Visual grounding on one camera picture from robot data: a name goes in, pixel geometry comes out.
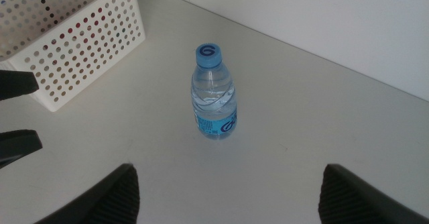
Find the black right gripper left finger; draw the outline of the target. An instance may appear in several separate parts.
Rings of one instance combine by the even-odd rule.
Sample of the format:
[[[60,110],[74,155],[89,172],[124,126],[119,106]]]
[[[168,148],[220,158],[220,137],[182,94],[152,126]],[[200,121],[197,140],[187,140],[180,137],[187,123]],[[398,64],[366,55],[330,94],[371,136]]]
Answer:
[[[39,220],[39,224],[137,222],[140,205],[137,170],[122,164],[79,197]]]

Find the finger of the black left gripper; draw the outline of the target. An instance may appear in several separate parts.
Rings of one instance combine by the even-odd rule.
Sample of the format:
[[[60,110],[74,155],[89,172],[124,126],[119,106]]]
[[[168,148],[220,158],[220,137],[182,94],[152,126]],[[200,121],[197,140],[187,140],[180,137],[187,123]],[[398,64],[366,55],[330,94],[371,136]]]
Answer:
[[[20,129],[1,133],[1,168],[43,148],[35,130]]]
[[[28,95],[38,89],[38,82],[32,72],[1,70],[0,97],[2,101]]]

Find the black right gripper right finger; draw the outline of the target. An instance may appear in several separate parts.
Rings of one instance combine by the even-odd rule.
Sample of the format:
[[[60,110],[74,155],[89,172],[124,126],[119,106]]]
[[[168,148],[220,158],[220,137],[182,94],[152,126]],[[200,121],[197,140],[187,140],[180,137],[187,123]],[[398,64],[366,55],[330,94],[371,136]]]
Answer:
[[[428,218],[409,209],[340,164],[324,169],[318,204],[322,223],[428,224]]]

